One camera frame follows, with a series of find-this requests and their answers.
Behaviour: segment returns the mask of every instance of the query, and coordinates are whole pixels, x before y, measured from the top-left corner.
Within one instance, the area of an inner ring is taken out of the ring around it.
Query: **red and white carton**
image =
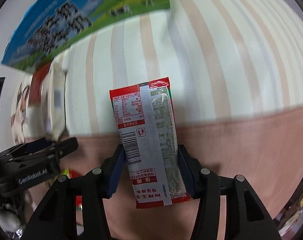
[[[136,208],[189,201],[178,168],[169,78],[109,91]]]

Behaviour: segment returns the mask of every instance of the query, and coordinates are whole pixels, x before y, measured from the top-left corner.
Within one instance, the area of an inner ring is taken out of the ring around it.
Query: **barcode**
[[[136,131],[121,134],[128,164],[141,163]]]
[[[62,93],[60,90],[54,90],[54,107],[62,108]]]

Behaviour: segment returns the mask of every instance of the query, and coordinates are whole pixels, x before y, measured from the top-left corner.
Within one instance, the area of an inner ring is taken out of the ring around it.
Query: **striped cloth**
[[[303,22],[283,0],[170,0],[55,58],[71,135],[117,131],[109,90],[168,76],[177,125],[303,105]]]

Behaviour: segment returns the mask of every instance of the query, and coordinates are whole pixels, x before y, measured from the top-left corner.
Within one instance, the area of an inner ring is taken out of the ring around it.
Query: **metal bolt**
[[[67,179],[67,177],[65,176],[65,175],[60,175],[59,177],[58,177],[58,181],[59,182],[63,182],[63,181],[65,181]]]
[[[201,169],[201,173],[202,173],[202,174],[205,174],[205,175],[208,175],[208,174],[210,173],[210,170],[204,168],[204,169]]]
[[[245,180],[245,177],[243,175],[237,175],[236,180],[243,182]]]
[[[92,172],[93,172],[93,174],[98,175],[102,172],[102,170],[100,168],[96,168],[96,169],[93,169]]]

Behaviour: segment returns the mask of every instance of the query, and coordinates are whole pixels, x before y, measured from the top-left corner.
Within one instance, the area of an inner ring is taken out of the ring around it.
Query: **white wall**
[[[7,0],[0,10],[0,62],[11,34],[25,12],[36,0]],[[0,77],[5,77],[0,101],[0,151],[14,145],[10,128],[10,108],[22,72],[0,64]]]

